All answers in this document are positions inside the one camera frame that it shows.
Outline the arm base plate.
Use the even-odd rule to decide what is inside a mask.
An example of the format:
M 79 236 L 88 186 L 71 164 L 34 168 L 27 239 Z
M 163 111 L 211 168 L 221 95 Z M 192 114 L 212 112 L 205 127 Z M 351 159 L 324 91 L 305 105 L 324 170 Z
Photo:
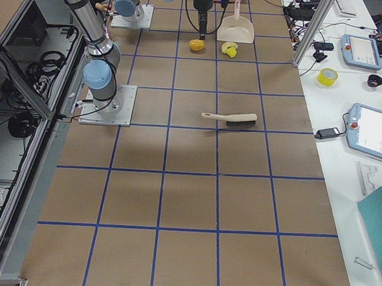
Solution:
M 81 124 L 128 127 L 131 124 L 136 94 L 137 86 L 118 85 L 113 101 L 105 109 L 101 110 L 109 101 L 96 100 L 84 104 L 82 108 L 84 115 L 79 116 L 78 121 Z
M 136 5 L 125 0 L 115 3 L 115 15 L 112 19 L 111 26 L 113 28 L 136 28 L 149 29 L 153 17 L 153 5 Z

